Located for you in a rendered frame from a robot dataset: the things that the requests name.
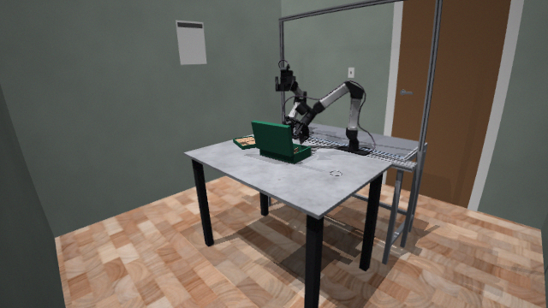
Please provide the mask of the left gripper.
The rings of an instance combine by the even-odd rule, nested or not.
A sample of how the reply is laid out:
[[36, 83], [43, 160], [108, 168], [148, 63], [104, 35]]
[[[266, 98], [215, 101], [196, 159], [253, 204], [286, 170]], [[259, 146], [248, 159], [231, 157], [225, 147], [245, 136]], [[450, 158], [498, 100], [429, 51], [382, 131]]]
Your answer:
[[298, 121], [295, 118], [291, 118], [290, 120], [295, 125], [295, 134], [299, 136], [299, 141], [300, 141], [300, 144], [302, 145], [310, 137], [309, 129], [308, 129], [308, 125], [310, 124], [310, 119], [307, 118], [306, 116], [303, 116], [301, 121]]

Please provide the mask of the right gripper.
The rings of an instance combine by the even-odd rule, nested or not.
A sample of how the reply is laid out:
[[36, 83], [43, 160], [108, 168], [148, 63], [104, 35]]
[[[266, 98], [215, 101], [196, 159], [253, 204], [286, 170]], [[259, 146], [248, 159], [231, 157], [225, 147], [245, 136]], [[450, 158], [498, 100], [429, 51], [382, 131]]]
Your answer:
[[278, 76], [276, 76], [275, 79], [276, 92], [289, 92], [289, 90], [295, 91], [295, 76], [283, 76], [280, 78], [280, 84], [278, 84]]

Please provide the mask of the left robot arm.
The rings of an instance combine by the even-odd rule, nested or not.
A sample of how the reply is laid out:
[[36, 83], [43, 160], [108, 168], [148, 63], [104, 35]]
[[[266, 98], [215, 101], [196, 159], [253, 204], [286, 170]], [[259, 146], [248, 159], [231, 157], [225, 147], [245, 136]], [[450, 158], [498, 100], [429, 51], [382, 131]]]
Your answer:
[[[344, 81], [345, 82], [345, 81]], [[369, 151], [363, 151], [359, 150], [359, 141], [357, 139], [358, 135], [358, 118], [359, 118], [359, 112], [360, 112], [360, 103], [361, 99], [363, 98], [363, 90], [354, 85], [353, 83], [347, 81], [341, 86], [339, 86], [335, 91], [331, 92], [329, 95], [324, 97], [323, 99], [319, 100], [317, 103], [314, 104], [313, 110], [311, 110], [304, 102], [301, 102], [295, 110], [301, 114], [306, 116], [310, 119], [310, 121], [313, 120], [313, 118], [325, 110], [329, 105], [334, 103], [336, 100], [338, 100], [341, 96], [344, 94], [351, 92], [350, 97], [352, 97], [352, 102], [350, 102], [350, 111], [349, 111], [349, 119], [348, 119], [348, 127], [346, 128], [346, 135], [349, 139], [349, 144], [347, 146], [341, 146], [338, 147], [338, 150], [341, 151], [347, 151], [354, 154], [366, 156], [370, 152]], [[321, 108], [320, 108], [321, 107]]]

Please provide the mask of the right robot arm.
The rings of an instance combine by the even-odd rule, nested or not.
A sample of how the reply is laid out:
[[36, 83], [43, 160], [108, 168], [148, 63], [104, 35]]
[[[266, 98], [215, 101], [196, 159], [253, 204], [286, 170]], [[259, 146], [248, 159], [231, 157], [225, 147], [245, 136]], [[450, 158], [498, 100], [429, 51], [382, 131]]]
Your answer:
[[[283, 76], [293, 76], [292, 73], [293, 71], [292, 70], [289, 70], [289, 66], [287, 66], [286, 68], [280, 68], [280, 71], [281, 71], [281, 78]], [[298, 87], [298, 83], [295, 82], [295, 87]], [[296, 90], [297, 88], [295, 88], [295, 92], [293, 92], [296, 96], [304, 96], [306, 97], [307, 96], [307, 92], [304, 92], [300, 89], [300, 87], [298, 87], [298, 89]], [[300, 104], [300, 103], [297, 103], [297, 102], [302, 102], [304, 101], [305, 103], [307, 102], [307, 99], [306, 98], [303, 98], [303, 99], [300, 99], [299, 97], [296, 97], [295, 96], [295, 99], [294, 99], [294, 107], [293, 109], [291, 110], [291, 112], [289, 113], [289, 118], [296, 118], [297, 115], [298, 115], [298, 112], [295, 110], [295, 108]], [[287, 125], [286, 124], [286, 118], [284, 118], [283, 120], [283, 125]], [[298, 139], [299, 136], [297, 135], [294, 135], [293, 134], [293, 130], [294, 130], [294, 127], [291, 128], [291, 133], [292, 133], [292, 139]]]

